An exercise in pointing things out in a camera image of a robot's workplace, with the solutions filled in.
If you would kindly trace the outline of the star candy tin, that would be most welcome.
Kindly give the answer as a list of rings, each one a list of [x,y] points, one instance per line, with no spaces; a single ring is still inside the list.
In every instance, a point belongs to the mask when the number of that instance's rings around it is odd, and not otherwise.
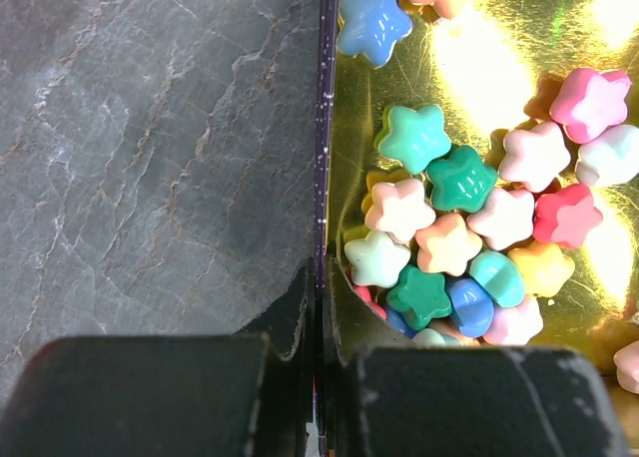
[[[452,21],[410,12],[413,30],[390,61],[338,56],[327,218],[326,350],[340,363],[359,350],[405,339],[366,310],[345,277],[344,244],[364,236],[368,176],[390,178],[395,162],[373,144],[385,108],[438,105],[460,145],[497,164],[502,136],[545,118],[553,91],[572,70],[620,69],[638,76],[638,0],[472,0]],[[602,372],[631,449],[638,398],[616,381],[614,353],[638,336],[638,185],[594,194],[602,224],[572,253],[561,292],[540,302],[538,345],[582,353]]]

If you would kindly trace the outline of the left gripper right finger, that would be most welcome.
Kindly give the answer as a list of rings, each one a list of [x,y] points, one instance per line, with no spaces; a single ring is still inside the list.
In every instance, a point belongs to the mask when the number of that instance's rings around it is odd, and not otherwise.
[[[337,456],[626,456],[604,380],[561,347],[419,348],[355,295],[323,299],[327,446]]]

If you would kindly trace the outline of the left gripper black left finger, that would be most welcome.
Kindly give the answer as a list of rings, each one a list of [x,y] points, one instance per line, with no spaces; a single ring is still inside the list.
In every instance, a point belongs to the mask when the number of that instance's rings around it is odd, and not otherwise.
[[[1,416],[5,456],[302,456],[311,417],[309,264],[230,335],[65,337]]]

